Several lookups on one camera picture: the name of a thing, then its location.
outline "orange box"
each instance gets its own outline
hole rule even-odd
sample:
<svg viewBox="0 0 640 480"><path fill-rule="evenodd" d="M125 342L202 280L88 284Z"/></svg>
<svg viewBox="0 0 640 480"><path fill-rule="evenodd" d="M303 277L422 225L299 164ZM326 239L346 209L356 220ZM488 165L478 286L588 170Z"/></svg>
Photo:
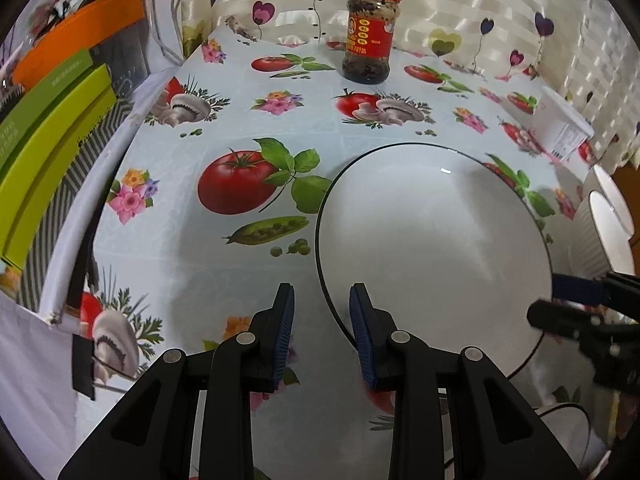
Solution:
<svg viewBox="0 0 640 480"><path fill-rule="evenodd" d="M145 17L143 0L97 0L57 25L14 69L14 82L32 89L55 67Z"/></svg>

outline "tablecloth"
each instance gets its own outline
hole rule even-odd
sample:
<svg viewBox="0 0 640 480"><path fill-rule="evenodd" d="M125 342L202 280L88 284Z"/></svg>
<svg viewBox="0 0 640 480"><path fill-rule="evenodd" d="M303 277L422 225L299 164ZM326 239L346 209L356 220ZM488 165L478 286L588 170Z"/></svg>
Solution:
<svg viewBox="0 0 640 480"><path fill-rule="evenodd" d="M216 30L137 133L95 237L100 302L129 321L98 352L130 376L169 348L215 348L271 306L280 282L294 286L284 381L276 394L251 398L258 478L387 475L393 398L366 391L314 260L322 197L357 156L429 142L476 158L521 195L554 270L570 272L568 234L590 154L578 150L563 164L528 134L541 78L517 63L485 78L446 56L394 50L388 80L364 86L336 70L343 47L293 48ZM292 230L260 232L274 224ZM526 255L514 255L515 265L518 258ZM545 337L512 380L533 406L581 403L602 434L609 406L592 375L575 344ZM98 376L107 389L79 403L78 442L131 384L108 370ZM194 476L197 467L196 451Z"/></svg>

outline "red jar label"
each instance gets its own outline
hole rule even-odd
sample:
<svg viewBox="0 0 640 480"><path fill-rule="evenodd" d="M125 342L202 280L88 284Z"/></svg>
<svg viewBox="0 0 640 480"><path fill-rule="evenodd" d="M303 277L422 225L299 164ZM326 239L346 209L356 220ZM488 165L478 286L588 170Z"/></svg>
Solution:
<svg viewBox="0 0 640 480"><path fill-rule="evenodd" d="M394 24L349 16L347 50L367 57L388 57L394 37Z"/></svg>

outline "glass jar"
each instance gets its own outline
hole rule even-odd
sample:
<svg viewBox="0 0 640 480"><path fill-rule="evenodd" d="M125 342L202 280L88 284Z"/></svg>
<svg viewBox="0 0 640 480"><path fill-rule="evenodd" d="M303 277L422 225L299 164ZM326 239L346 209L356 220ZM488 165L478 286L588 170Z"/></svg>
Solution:
<svg viewBox="0 0 640 480"><path fill-rule="evenodd" d="M378 84L389 76L389 54L400 0L349 0L347 49L342 72L356 83Z"/></svg>

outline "printed pea pod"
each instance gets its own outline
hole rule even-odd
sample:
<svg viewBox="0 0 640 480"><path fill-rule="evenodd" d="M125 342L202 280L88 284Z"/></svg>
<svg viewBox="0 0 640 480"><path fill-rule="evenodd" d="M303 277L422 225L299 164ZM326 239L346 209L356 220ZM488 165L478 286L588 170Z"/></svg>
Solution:
<svg viewBox="0 0 640 480"><path fill-rule="evenodd" d="M260 245L300 231L308 224L306 216L279 216L245 225L224 238L227 244Z"/></svg>

